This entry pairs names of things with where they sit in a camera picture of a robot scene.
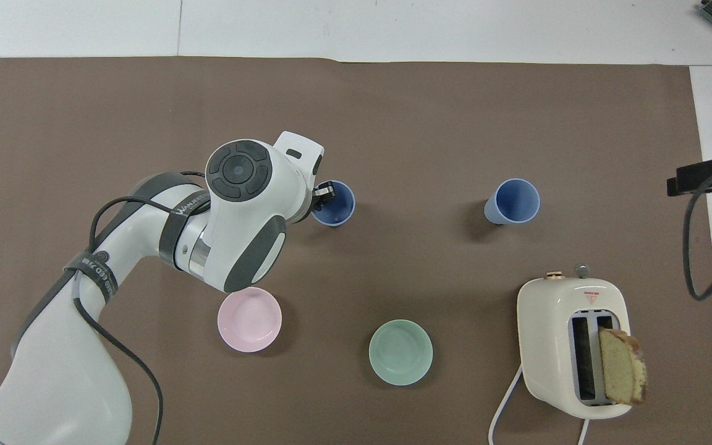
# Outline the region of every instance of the white floor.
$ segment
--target white floor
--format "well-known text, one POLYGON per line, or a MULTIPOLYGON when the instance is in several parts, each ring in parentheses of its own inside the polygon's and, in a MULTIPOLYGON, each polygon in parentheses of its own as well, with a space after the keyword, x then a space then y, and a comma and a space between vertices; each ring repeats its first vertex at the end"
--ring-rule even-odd
MULTIPOLYGON (((0 0, 0 57, 180 54, 690 65, 707 159, 712 26, 697 6, 684 0, 0 0)), ((712 197, 708 203, 712 235, 712 197)))

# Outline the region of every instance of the mint green plate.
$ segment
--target mint green plate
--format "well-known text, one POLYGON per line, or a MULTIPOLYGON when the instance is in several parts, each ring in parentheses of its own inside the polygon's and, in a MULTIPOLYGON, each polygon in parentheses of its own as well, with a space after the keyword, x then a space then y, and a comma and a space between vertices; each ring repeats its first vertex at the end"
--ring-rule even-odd
POLYGON ((416 383, 433 363, 433 344, 419 324, 387 321, 370 340, 370 365, 384 382, 396 386, 416 383))

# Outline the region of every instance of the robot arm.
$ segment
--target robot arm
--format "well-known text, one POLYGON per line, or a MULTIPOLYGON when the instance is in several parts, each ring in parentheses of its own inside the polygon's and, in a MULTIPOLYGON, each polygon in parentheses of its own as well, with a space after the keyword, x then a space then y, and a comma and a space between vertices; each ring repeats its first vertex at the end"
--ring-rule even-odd
POLYGON ((285 132, 274 146, 250 139, 220 146, 206 166, 210 194, 180 174, 142 181, 132 195, 172 212, 125 205, 96 237, 95 250, 71 261, 32 310, 0 386, 0 444, 126 443, 127 386, 74 298, 97 320, 145 256, 161 256, 217 290, 254 284, 279 255, 286 223, 314 204, 323 151, 285 132))

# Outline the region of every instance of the bread slice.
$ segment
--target bread slice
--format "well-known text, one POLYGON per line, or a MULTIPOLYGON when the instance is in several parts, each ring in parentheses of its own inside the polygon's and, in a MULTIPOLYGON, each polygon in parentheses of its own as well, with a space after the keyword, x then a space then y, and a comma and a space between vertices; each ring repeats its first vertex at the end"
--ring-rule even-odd
POLYGON ((647 397, 647 368, 636 338, 618 329, 599 328, 606 397, 638 405, 647 397))

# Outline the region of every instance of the white power cord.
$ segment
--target white power cord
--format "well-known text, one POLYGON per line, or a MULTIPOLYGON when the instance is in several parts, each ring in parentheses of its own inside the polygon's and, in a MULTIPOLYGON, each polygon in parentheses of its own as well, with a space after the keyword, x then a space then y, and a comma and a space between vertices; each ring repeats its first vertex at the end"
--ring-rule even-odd
MULTIPOLYGON (((518 372, 516 372, 515 377, 512 378, 512 382, 509 384, 507 392, 505 392, 505 397, 502 398, 502 403, 499 404, 499 407, 496 409, 496 414, 494 414, 494 418, 491 420, 491 428, 488 428, 489 445, 494 445, 494 429, 496 428, 496 423, 499 420, 499 416, 502 415, 502 411, 504 411, 509 395, 512 394, 512 390, 515 389, 515 386, 518 384, 518 378, 520 378, 522 370, 523 365, 518 367, 518 372)), ((582 423, 582 434, 578 437, 578 445, 584 445, 584 439, 587 436, 588 426, 590 426, 590 419, 584 419, 584 423, 582 423)))

